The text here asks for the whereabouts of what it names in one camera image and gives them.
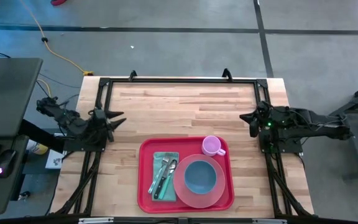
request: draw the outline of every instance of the wooden table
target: wooden table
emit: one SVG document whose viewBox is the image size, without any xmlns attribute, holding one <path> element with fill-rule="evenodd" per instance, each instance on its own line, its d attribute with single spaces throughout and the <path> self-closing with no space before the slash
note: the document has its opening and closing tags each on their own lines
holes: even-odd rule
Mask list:
<svg viewBox="0 0 358 224">
<path fill-rule="evenodd" d="M 82 118 L 94 107 L 99 77 L 84 77 L 77 111 Z M 269 78 L 273 105 L 288 105 L 284 81 Z M 99 167 L 92 216 L 115 217 L 273 217 L 267 168 L 257 138 L 239 119 L 255 109 L 254 88 L 248 84 L 115 83 L 110 109 L 127 118 L 108 143 Z M 235 200 L 221 212 L 148 214 L 137 205 L 139 147 L 149 138 L 217 135 L 229 146 Z M 287 185 L 304 208 L 313 213 L 305 172 L 298 157 L 283 154 Z M 65 159 L 51 212 L 61 208 L 76 189 L 84 152 Z M 85 207 L 87 189 L 83 198 Z M 280 208 L 284 211 L 281 191 Z"/>
</svg>

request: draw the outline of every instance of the teal napkin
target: teal napkin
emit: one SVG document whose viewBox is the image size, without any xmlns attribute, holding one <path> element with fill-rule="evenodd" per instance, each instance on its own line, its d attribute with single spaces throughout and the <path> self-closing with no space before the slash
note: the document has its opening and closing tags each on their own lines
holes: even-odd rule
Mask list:
<svg viewBox="0 0 358 224">
<path fill-rule="evenodd" d="M 158 171 L 161 168 L 161 161 L 162 158 L 164 158 L 165 153 L 168 153 L 169 157 L 170 157 L 170 161 L 168 162 L 168 166 L 169 163 L 171 163 L 172 160 L 176 159 L 176 161 L 179 163 L 179 153 L 177 152 L 155 152 L 154 153 L 154 159 L 153 159 L 153 179 L 154 177 L 158 174 Z M 158 183 L 160 183 L 160 179 L 162 177 L 162 174 L 165 170 L 165 166 L 163 167 L 160 177 L 157 180 L 157 183 L 155 183 L 155 187 L 153 189 L 152 192 L 152 200 L 153 201 L 168 201 L 168 202 L 175 202 L 177 200 L 177 195 L 175 193 L 175 189 L 173 188 L 173 176 L 175 175 L 175 172 L 172 173 L 172 176 L 169 179 L 169 183 L 167 186 L 167 191 L 165 192 L 165 195 L 163 197 L 162 200 L 160 199 L 154 199 L 153 195 L 157 189 Z"/>
</svg>

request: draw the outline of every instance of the yellow cable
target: yellow cable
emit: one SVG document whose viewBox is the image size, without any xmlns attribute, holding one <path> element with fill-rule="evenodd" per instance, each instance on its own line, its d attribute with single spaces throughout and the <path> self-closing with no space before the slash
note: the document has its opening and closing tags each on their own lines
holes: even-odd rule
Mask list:
<svg viewBox="0 0 358 224">
<path fill-rule="evenodd" d="M 45 81 L 43 81 L 42 79 L 37 79 L 37 81 L 40 81 L 40 82 L 42 82 L 43 84 L 45 84 L 45 86 L 47 87 L 47 89 L 48 89 L 48 94 L 49 94 L 49 97 L 51 97 L 52 98 L 52 92 L 50 91 L 50 87 L 49 87 L 49 85 L 48 85 L 48 83 L 47 82 L 45 82 Z"/>
<path fill-rule="evenodd" d="M 27 7 L 27 5 L 24 3 L 23 0 L 20 0 L 20 2 L 22 3 L 22 5 L 24 6 L 24 8 L 29 12 L 30 16 L 33 18 L 34 22 L 37 24 L 38 28 L 40 29 L 41 31 L 41 34 L 42 34 L 42 37 L 44 38 L 47 38 L 44 34 L 44 31 L 42 30 L 40 24 L 38 23 L 38 20 L 35 18 L 34 14 L 32 13 L 31 9 L 29 7 Z M 50 53 L 54 54 L 55 56 L 57 57 L 60 57 L 61 59 L 63 60 L 66 60 L 67 62 L 70 62 L 71 64 L 73 64 L 75 67 L 77 67 L 79 70 L 81 70 L 81 72 L 83 73 L 83 75 L 93 75 L 93 72 L 92 71 L 85 71 L 83 70 L 80 66 L 78 66 L 76 63 L 74 63 L 72 60 L 70 59 L 67 59 L 57 53 L 55 53 L 54 51 L 52 51 L 50 48 L 49 48 L 49 45 L 47 43 L 47 41 L 43 41 L 46 48 L 49 50 Z"/>
</svg>

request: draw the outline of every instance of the pink mug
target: pink mug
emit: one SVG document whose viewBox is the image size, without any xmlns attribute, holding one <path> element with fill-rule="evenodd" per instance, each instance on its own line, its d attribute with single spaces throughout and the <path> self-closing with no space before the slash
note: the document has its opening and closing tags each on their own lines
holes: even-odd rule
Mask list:
<svg viewBox="0 0 358 224">
<path fill-rule="evenodd" d="M 226 151 L 221 149 L 221 141 L 215 136 L 204 138 L 202 150 L 207 156 L 215 156 L 216 154 L 224 156 L 226 154 Z"/>
</svg>

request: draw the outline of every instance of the pink plate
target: pink plate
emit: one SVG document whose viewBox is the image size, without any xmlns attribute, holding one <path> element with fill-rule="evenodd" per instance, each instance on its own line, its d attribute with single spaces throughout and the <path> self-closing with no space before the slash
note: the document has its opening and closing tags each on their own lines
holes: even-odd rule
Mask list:
<svg viewBox="0 0 358 224">
<path fill-rule="evenodd" d="M 206 161 L 210 163 L 216 171 L 216 185 L 207 194 L 195 194 L 185 185 L 185 171 L 189 164 L 194 161 Z M 226 185 L 226 179 L 222 167 L 212 157 L 194 154 L 184 158 L 176 168 L 173 178 L 175 192 L 182 202 L 193 208 L 206 208 L 214 205 L 221 198 Z"/>
</svg>

